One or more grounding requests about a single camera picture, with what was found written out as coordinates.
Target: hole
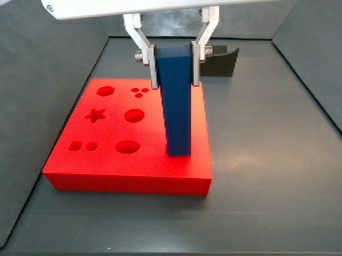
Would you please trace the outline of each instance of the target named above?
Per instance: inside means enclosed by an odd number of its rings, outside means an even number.
[[[99,147],[98,143],[97,142],[90,142],[86,146],[86,149],[89,151],[94,151],[97,148]]]
[[[99,88],[97,94],[101,95],[102,97],[113,95],[115,89],[111,86],[105,86]]]
[[[70,143],[70,151],[79,151],[82,148],[82,141],[73,141]]]
[[[117,143],[115,149],[122,154],[133,154],[141,149],[141,144],[134,140],[123,140]]]
[[[93,109],[91,113],[87,116],[85,116],[85,118],[90,119],[91,123],[95,123],[99,119],[106,119],[106,116],[103,114],[105,111],[106,109],[101,109],[101,110]]]
[[[130,123],[138,123],[145,119],[145,111],[141,109],[130,109],[125,113],[125,120]]]

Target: wall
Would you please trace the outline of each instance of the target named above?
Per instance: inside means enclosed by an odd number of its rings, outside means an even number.
[[[342,130],[342,1],[301,0],[274,44]]]
[[[59,22],[39,0],[0,6],[0,247],[107,38],[98,20]]]

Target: black object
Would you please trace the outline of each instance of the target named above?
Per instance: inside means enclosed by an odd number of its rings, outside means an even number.
[[[228,53],[226,45],[214,45],[213,56],[201,65],[201,75],[233,77],[238,53],[240,48]]]

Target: circular hole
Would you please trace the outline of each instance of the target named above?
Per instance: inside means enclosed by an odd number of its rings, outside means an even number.
[[[134,140],[123,140],[117,143],[115,149],[122,154],[133,154],[141,149],[141,144]]]
[[[82,148],[82,141],[73,141],[70,143],[70,151],[79,151]]]
[[[145,111],[141,109],[130,109],[125,113],[125,120],[130,123],[138,123],[145,119]]]
[[[89,151],[94,151],[97,148],[99,147],[99,145],[98,145],[98,143],[97,142],[90,142],[89,144],[87,144],[87,150]]]
[[[102,97],[113,95],[115,89],[111,86],[103,86],[99,88],[97,94],[101,95]]]

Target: star-shaped hole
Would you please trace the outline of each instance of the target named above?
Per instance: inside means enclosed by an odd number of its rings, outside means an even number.
[[[106,109],[101,109],[101,110],[93,109],[91,113],[87,116],[85,116],[85,118],[90,119],[91,123],[95,123],[99,119],[106,119],[106,116],[103,114],[105,111]]]

